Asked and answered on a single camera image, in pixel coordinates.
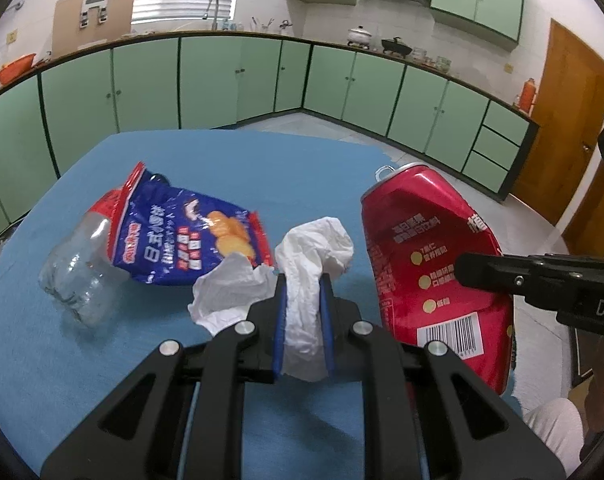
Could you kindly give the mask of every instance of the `orange thermos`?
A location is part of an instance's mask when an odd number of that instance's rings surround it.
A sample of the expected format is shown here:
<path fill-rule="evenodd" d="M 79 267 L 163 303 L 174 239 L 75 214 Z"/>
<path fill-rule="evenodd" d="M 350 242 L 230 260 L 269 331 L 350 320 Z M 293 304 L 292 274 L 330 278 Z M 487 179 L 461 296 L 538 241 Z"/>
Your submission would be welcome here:
<path fill-rule="evenodd" d="M 537 88 L 535 87 L 535 79 L 531 78 L 524 83 L 524 88 L 519 97 L 518 108 L 524 113 L 529 114 L 531 112 L 531 106 L 537 94 Z"/>

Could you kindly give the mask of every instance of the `person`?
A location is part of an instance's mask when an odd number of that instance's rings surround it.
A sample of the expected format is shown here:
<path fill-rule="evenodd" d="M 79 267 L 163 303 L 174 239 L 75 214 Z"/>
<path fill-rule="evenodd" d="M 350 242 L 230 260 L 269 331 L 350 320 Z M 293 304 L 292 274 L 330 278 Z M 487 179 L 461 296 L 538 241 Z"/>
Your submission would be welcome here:
<path fill-rule="evenodd" d="M 587 440 L 604 431 L 604 336 L 595 352 L 593 378 L 584 401 Z M 577 407 L 568 399 L 547 402 L 524 416 L 524 421 L 560 459 L 566 476 L 579 466 L 584 429 Z"/>

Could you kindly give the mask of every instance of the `crushed red can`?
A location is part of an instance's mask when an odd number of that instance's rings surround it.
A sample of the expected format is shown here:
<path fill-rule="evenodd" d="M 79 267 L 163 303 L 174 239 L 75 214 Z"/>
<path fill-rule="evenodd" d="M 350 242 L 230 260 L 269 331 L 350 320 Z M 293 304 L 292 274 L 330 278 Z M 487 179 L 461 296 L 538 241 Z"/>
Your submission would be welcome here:
<path fill-rule="evenodd" d="M 389 170 L 385 178 L 379 175 Z M 437 171 L 421 163 L 380 168 L 362 196 L 362 222 L 380 311 L 411 345 L 445 342 L 498 394 L 506 388 L 513 298 L 460 285 L 463 253 L 500 255 L 495 236 Z"/>

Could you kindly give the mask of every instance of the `white tissue paper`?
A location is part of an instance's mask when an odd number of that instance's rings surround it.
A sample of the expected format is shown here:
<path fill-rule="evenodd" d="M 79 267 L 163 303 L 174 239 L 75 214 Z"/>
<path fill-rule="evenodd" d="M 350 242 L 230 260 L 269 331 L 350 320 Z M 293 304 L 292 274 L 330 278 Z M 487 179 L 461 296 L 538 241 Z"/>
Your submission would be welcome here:
<path fill-rule="evenodd" d="M 351 264 L 353 241 L 337 218 L 291 229 L 275 248 L 287 276 L 287 323 L 282 373 L 304 381 L 327 376 L 320 320 L 320 276 L 339 278 Z"/>
<path fill-rule="evenodd" d="M 193 285 L 191 319 L 215 335 L 227 326 L 246 319 L 256 301 L 272 298 L 277 276 L 266 264 L 253 269 L 240 253 L 229 254 L 215 269 Z"/>
<path fill-rule="evenodd" d="M 282 373 L 304 381 L 327 376 L 320 320 L 320 276 L 344 273 L 353 258 L 351 237 L 336 218 L 320 218 L 291 229 L 275 248 L 280 272 L 287 276 L 287 322 Z M 256 301 L 275 294 L 277 276 L 262 264 L 253 269 L 246 256 L 233 253 L 193 285 L 191 319 L 212 335 L 246 319 Z"/>

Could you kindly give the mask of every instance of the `faucet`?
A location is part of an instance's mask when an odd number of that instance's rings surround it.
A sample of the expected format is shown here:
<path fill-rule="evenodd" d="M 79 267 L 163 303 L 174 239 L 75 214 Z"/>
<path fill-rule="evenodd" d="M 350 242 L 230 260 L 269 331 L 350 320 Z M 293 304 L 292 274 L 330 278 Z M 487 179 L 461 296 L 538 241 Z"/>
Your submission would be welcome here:
<path fill-rule="evenodd" d="M 207 10 L 204 13 L 204 16 L 202 16 L 203 20 L 208 20 L 208 11 L 211 8 L 211 2 L 213 0 L 208 0 L 208 6 L 207 6 Z M 220 0 L 215 0 L 215 17 L 213 18 L 213 25 L 211 25 L 211 30 L 217 30 L 217 12 L 219 11 L 220 8 Z"/>

